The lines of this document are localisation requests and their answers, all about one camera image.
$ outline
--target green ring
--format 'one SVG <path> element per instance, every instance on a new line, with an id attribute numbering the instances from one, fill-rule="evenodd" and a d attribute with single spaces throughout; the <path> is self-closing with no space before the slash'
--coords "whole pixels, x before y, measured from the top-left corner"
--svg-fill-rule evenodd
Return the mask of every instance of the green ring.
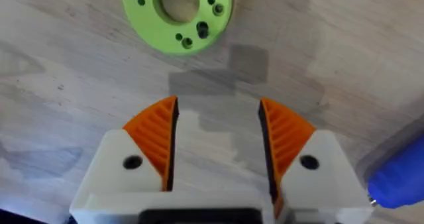
<path id="1" fill-rule="evenodd" d="M 163 10 L 160 0 L 123 0 L 125 13 L 138 35 L 153 48 L 168 54 L 195 54 L 212 45 L 227 27 L 233 10 L 233 0 L 215 0 L 210 5 L 208 0 L 199 0 L 199 10 L 195 18 L 188 23 L 172 20 Z M 216 5 L 223 6 L 219 15 Z M 199 38 L 197 24 L 206 22 L 207 38 Z M 184 38 L 177 40 L 176 35 Z M 182 41 L 191 39 L 191 46 Z"/>

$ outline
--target wood grain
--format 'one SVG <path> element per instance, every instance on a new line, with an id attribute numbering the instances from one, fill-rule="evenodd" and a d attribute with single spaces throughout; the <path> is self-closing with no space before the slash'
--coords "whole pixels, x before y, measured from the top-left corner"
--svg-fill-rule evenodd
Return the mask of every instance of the wood grain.
<path id="1" fill-rule="evenodd" d="M 61 223 L 103 133 L 170 94 L 177 190 L 266 195 L 261 96 L 337 132 L 366 178 L 423 130 L 423 8 L 237 0 L 216 44 L 175 57 L 134 33 L 121 0 L 0 0 L 0 208 Z M 370 223 L 418 223 L 420 209 Z"/>

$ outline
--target center hole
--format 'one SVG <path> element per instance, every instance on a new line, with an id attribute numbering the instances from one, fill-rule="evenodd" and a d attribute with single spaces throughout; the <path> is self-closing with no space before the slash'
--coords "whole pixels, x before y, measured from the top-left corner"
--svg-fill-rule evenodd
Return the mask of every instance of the center hole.
<path id="1" fill-rule="evenodd" d="M 172 20 L 187 23 L 196 17 L 199 0 L 162 0 L 162 7 Z"/>

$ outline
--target blue object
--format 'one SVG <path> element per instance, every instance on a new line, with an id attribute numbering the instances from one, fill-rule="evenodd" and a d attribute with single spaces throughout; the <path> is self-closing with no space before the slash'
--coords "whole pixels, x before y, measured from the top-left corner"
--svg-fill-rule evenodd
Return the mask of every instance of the blue object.
<path id="1" fill-rule="evenodd" d="M 424 200 L 424 135 L 391 157 L 371 176 L 368 192 L 386 208 Z"/>

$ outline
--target orange ribbed pad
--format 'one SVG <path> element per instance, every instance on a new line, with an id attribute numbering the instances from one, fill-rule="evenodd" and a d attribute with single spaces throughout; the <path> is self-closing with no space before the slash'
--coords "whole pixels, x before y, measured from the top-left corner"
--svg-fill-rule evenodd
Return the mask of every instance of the orange ribbed pad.
<path id="1" fill-rule="evenodd" d="M 171 96 L 143 110 L 123 128 L 162 177 L 162 190 L 172 190 L 174 179 L 177 97 Z"/>
<path id="2" fill-rule="evenodd" d="M 260 101 L 259 117 L 264 133 L 270 193 L 277 217 L 283 206 L 282 177 L 315 128 L 291 109 L 268 98 Z"/>

